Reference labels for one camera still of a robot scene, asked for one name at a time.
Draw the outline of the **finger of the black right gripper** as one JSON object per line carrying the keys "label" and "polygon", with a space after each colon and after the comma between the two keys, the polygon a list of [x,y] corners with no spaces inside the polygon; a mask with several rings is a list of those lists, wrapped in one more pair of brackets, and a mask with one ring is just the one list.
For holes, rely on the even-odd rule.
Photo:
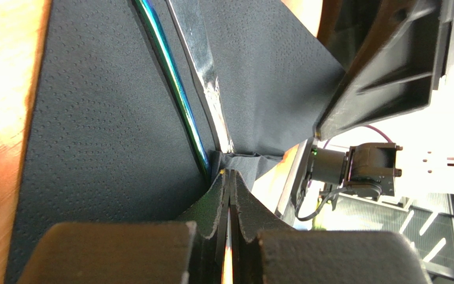
{"label": "finger of the black right gripper", "polygon": [[453,66],[452,1],[324,1],[318,40],[345,69],[320,140],[429,106]]}

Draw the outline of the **iridescent purple spoon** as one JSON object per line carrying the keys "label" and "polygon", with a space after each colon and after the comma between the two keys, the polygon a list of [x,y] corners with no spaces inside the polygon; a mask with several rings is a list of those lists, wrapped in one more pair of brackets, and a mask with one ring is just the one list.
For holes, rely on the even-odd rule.
{"label": "iridescent purple spoon", "polygon": [[184,123],[188,139],[197,159],[198,168],[203,176],[208,179],[211,171],[209,159],[158,14],[151,1],[142,0],[135,3],[143,17],[144,24],[150,30],[150,39],[155,44],[155,54],[161,60],[161,68],[168,80],[169,88]]}

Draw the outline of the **black paper napkin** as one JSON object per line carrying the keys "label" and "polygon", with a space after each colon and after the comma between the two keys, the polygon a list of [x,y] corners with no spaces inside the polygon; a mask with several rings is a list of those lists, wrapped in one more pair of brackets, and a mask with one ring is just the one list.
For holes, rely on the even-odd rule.
{"label": "black paper napkin", "polygon": [[[166,2],[153,1],[214,172],[249,188],[314,134],[342,65],[280,1],[200,1],[235,154],[212,132]],[[134,1],[53,1],[6,283],[65,221],[172,220],[206,183]]]}

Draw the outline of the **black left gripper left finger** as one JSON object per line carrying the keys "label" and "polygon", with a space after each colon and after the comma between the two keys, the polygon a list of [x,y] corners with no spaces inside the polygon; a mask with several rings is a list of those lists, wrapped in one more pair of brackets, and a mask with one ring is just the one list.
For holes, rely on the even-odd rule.
{"label": "black left gripper left finger", "polygon": [[228,173],[175,221],[63,222],[40,239],[19,283],[218,283]]}

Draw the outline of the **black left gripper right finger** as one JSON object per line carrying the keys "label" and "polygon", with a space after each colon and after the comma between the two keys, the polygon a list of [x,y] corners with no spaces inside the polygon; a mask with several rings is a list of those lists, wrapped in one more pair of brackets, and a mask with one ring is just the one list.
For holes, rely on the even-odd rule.
{"label": "black left gripper right finger", "polygon": [[388,231],[299,231],[229,171],[237,283],[429,283],[408,240]]}

